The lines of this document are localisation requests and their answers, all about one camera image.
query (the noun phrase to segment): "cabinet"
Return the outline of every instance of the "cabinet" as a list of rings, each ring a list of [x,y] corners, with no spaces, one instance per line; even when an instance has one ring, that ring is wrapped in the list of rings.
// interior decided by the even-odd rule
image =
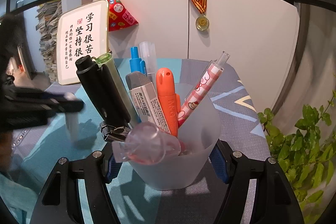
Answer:
[[[196,29],[199,12],[191,2],[189,8],[189,58],[213,60],[228,52],[257,112],[272,107],[293,59],[296,7],[283,0],[208,0],[208,32]]]
[[[155,43],[158,58],[188,58],[188,0],[121,2],[139,25],[109,32],[110,50],[115,58],[130,57],[130,48],[143,41]]]

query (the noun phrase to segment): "orange marker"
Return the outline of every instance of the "orange marker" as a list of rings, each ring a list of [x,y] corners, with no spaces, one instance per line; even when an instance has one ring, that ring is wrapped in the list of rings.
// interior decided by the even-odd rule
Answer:
[[[177,113],[181,110],[180,96],[175,93],[174,76],[170,69],[161,68],[156,73],[157,98],[167,120],[169,130],[177,137]]]

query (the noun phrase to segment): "gold medal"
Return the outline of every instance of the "gold medal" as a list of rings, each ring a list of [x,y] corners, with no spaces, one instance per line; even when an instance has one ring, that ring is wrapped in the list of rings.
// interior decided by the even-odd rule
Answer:
[[[196,28],[200,31],[206,31],[209,28],[209,20],[201,15],[198,19],[196,19]]]
[[[206,31],[210,25],[209,20],[204,15],[207,8],[207,0],[191,0],[191,1],[201,14],[201,16],[196,19],[196,28],[200,31]]]

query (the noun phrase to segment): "blue pen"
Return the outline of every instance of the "blue pen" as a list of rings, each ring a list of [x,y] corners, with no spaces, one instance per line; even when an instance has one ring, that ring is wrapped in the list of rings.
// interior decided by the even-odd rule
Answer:
[[[142,74],[147,75],[146,63],[139,58],[138,47],[131,48],[131,60],[129,61],[131,72],[140,71]]]

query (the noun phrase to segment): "table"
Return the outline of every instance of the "table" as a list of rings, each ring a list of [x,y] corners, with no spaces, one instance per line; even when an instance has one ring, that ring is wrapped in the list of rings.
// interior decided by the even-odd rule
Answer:
[[[116,59],[115,62],[127,87],[124,76],[130,73],[129,59]],[[176,83],[195,85],[208,62],[158,59],[157,64],[158,67],[170,68]],[[19,223],[29,221],[37,195],[59,158],[83,159],[105,145],[98,128],[102,119],[80,84],[60,86],[54,83],[48,91],[73,92],[85,102],[85,110],[79,114],[79,139],[74,143],[70,141],[66,134],[64,114],[57,115],[48,126],[14,132],[14,137],[22,132],[25,132],[25,137],[13,153],[9,172],[11,180],[0,176],[0,182],[4,185],[0,187],[0,196]],[[220,139],[251,159],[268,158],[268,145],[251,98],[230,65],[226,64],[223,75],[208,95],[222,122]],[[242,223],[249,223],[255,186],[256,181],[251,180]],[[107,187],[122,224],[212,224],[227,188],[216,177],[210,162],[206,162],[195,182],[185,189],[154,190],[127,162],[122,164],[118,177]],[[79,189],[85,223],[92,223],[84,181],[79,181]]]

